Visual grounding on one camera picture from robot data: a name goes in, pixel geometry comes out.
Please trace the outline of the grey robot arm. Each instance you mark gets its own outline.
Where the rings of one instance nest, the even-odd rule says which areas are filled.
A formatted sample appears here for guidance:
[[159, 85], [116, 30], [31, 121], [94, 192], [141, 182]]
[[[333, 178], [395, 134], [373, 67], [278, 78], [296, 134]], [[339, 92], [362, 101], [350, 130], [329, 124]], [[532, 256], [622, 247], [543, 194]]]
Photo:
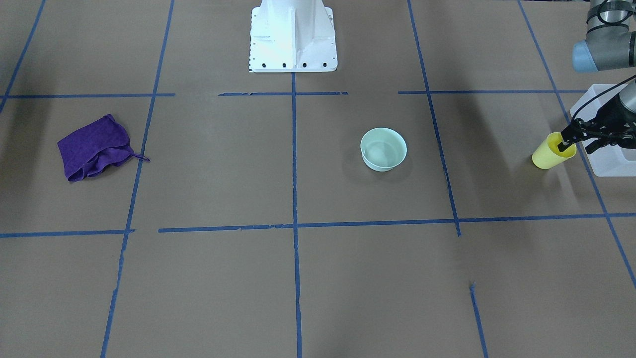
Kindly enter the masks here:
[[[574, 70], [592, 73], [634, 68], [636, 34], [629, 30], [634, 17], [633, 0], [591, 0], [586, 37], [572, 49]], [[587, 154], [605, 146], [635, 148], [635, 78], [619, 85], [625, 87], [603, 104], [592, 119], [583, 120], [578, 111], [572, 115], [571, 123], [561, 131], [559, 152], [586, 140], [591, 140], [585, 147]]]

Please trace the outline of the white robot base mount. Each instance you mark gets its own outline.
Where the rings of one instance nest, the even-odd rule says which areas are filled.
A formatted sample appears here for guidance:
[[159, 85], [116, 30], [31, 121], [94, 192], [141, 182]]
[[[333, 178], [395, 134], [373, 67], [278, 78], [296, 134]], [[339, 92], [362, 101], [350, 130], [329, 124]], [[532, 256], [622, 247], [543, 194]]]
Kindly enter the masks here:
[[337, 70], [333, 11], [321, 0], [262, 0], [250, 20], [250, 72]]

